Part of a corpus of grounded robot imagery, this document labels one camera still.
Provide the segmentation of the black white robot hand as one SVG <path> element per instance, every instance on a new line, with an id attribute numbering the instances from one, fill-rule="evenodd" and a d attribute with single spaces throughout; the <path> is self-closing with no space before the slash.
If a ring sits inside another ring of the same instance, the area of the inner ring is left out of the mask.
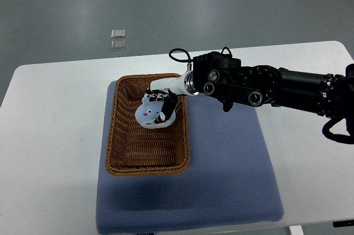
<path id="1" fill-rule="evenodd" d="M 144 97 L 149 97 L 150 101 L 164 101 L 168 108 L 175 110 L 178 96 L 187 94 L 185 75 L 182 75 L 151 82 Z"/>

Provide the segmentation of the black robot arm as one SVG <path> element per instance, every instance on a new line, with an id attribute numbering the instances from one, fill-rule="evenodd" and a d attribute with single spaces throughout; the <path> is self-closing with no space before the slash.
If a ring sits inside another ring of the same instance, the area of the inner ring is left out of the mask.
<path id="1" fill-rule="evenodd" d="M 228 47 L 184 59 L 192 76 L 187 90 L 213 97 L 228 112 L 234 103 L 252 107 L 270 104 L 316 113 L 329 119 L 322 128 L 332 141 L 353 144 L 353 65 L 345 75 L 314 74 L 276 69 L 269 65 L 242 66 Z"/>

